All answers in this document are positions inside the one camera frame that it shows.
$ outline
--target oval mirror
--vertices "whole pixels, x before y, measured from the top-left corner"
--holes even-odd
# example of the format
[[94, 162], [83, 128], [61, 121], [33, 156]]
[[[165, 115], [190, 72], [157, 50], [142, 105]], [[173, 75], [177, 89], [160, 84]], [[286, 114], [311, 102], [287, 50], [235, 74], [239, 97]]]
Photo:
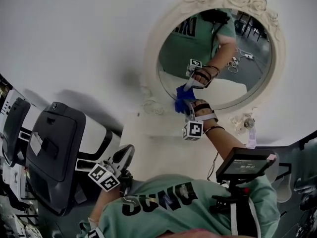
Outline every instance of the oval mirror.
[[171, 98], [176, 99], [182, 85], [199, 85], [201, 89], [193, 89], [195, 97], [223, 109], [261, 86], [271, 53], [266, 29], [254, 17], [210, 9], [188, 17], [170, 33], [158, 56], [158, 74]]

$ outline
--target black wristband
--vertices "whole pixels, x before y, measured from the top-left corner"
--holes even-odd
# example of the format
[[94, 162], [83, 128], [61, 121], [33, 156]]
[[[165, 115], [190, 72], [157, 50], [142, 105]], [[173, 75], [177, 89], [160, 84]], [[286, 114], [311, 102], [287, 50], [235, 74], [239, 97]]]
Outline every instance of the black wristband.
[[210, 127], [209, 129], [207, 129], [203, 134], [206, 134], [208, 131], [210, 131], [210, 130], [212, 130], [212, 129], [216, 129], [216, 128], [222, 128], [222, 129], [224, 129], [223, 127], [221, 127], [221, 126], [212, 126], [212, 127]]

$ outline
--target forearm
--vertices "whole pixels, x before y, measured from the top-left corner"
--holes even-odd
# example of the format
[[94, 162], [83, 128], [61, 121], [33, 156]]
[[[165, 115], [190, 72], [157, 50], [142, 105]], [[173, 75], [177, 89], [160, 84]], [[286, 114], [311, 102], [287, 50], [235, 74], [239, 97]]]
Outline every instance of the forearm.
[[120, 189], [118, 186], [109, 192], [102, 190], [89, 218], [98, 223], [104, 207], [118, 198], [120, 198]]
[[231, 61], [231, 59], [234, 57], [235, 52], [235, 43], [227, 43], [221, 45], [220, 49], [216, 52], [214, 57], [208, 62], [207, 65], [215, 66], [221, 70]]
[[[204, 131], [212, 126], [218, 126], [214, 119], [204, 121]], [[233, 147], [245, 148], [244, 144], [222, 128], [212, 129], [206, 133], [206, 136], [224, 160], [227, 158]]]

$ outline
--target green t-shirt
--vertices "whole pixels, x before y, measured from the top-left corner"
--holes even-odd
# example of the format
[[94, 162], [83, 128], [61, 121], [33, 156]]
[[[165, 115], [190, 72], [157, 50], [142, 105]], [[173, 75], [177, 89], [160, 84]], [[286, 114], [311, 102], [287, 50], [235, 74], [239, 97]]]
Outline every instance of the green t-shirt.
[[[260, 177], [242, 187], [248, 187], [255, 205], [263, 238], [273, 236], [279, 221], [276, 193], [267, 178]], [[139, 187], [133, 196], [108, 204], [99, 220], [105, 238], [155, 238], [167, 231], [185, 232], [205, 229], [218, 235], [231, 234], [230, 215], [211, 214], [216, 204], [213, 195], [228, 197], [228, 190], [207, 180], [193, 180], [180, 175], [153, 178]], [[85, 237], [89, 223], [78, 235]]]
[[[229, 9], [220, 9], [230, 17], [227, 24], [223, 25], [218, 34], [236, 38], [234, 20]], [[212, 33], [220, 24], [214, 26], [203, 20], [200, 14], [195, 14], [183, 21], [164, 42], [159, 53], [159, 62], [164, 71], [180, 77], [186, 77], [186, 69], [190, 59], [207, 64], [214, 56], [219, 42], [215, 37], [211, 55]]]

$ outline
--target blue cloth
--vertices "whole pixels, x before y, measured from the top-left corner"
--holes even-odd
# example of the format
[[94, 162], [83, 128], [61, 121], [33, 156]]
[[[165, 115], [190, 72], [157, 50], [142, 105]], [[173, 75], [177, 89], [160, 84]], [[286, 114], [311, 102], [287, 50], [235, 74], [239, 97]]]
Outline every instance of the blue cloth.
[[184, 91], [185, 85], [182, 85], [176, 89], [177, 100], [175, 101], [175, 111], [178, 113], [189, 113], [188, 106], [184, 103], [184, 100], [195, 100], [193, 88], [190, 88], [187, 92]]

